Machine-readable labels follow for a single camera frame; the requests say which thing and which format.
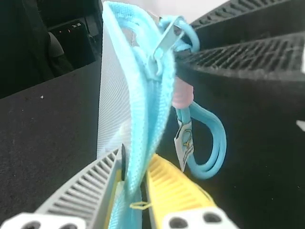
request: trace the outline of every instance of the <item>yellow plastic part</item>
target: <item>yellow plastic part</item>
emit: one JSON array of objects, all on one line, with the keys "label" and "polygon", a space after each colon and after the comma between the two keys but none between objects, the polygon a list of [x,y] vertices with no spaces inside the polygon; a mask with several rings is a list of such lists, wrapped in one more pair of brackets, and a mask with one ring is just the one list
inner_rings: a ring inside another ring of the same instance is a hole
[{"label": "yellow plastic part", "polygon": [[146,182],[157,229],[171,212],[216,206],[207,192],[157,154],[150,161]]}]

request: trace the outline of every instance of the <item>gray grille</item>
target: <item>gray grille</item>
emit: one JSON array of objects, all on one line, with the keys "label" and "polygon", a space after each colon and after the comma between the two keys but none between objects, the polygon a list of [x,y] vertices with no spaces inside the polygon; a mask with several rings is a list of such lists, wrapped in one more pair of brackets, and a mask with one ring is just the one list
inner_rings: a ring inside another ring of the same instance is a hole
[{"label": "gray grille", "polygon": [[305,33],[295,33],[201,51],[186,56],[183,62],[201,72],[224,75],[300,71],[304,45]]}]

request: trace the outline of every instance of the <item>lanyard strap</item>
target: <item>lanyard strap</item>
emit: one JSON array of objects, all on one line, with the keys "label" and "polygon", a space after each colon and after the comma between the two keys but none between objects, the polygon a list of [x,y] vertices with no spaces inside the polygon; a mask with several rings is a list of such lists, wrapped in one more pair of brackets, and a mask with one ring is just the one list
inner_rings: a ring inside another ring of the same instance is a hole
[{"label": "lanyard strap", "polygon": [[[159,25],[164,27],[170,20],[171,16],[165,17],[160,21]],[[175,51],[179,52],[186,49],[190,49],[191,52],[199,51],[199,39],[192,27],[185,22],[181,22],[176,26],[187,33],[192,42],[192,46],[179,40],[175,44]],[[187,164],[192,174],[200,179],[208,179],[219,171],[224,162],[227,148],[226,133],[219,118],[212,112],[195,103],[193,98],[193,87],[176,77],[172,106],[176,108],[180,130],[183,125],[189,125],[190,129],[187,131],[191,132],[191,118],[193,118],[207,125],[213,136],[213,149],[210,158],[205,164],[197,164],[193,154],[190,154],[187,158]],[[185,137],[189,138],[189,133],[186,132],[183,134],[187,134]]]}]

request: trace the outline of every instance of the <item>metal clip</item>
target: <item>metal clip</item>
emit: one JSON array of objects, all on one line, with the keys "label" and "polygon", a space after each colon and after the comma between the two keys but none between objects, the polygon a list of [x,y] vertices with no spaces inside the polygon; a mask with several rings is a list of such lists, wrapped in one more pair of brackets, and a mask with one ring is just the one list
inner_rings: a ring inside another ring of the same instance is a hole
[{"label": "metal clip", "polygon": [[152,73],[156,72],[156,76],[160,76],[162,74],[163,68],[161,58],[163,57],[163,55],[168,52],[174,46],[176,41],[181,39],[184,35],[183,31],[181,31],[179,35],[176,35],[174,31],[174,26],[176,24],[179,24],[179,21],[181,20],[183,20],[183,17],[177,16],[171,21],[171,23],[164,31],[162,38],[157,44],[157,47],[154,49],[152,55],[149,57],[148,68]]}]

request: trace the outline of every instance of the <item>yellow string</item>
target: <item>yellow string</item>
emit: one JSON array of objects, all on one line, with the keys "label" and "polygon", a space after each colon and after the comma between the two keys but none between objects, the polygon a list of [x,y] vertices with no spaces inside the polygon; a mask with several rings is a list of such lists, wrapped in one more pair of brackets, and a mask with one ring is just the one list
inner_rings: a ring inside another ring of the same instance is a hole
[{"label": "yellow string", "polygon": [[129,205],[129,207],[132,209],[146,210],[146,209],[150,208],[152,205],[153,205],[152,203],[141,201],[141,202],[131,203]]}]

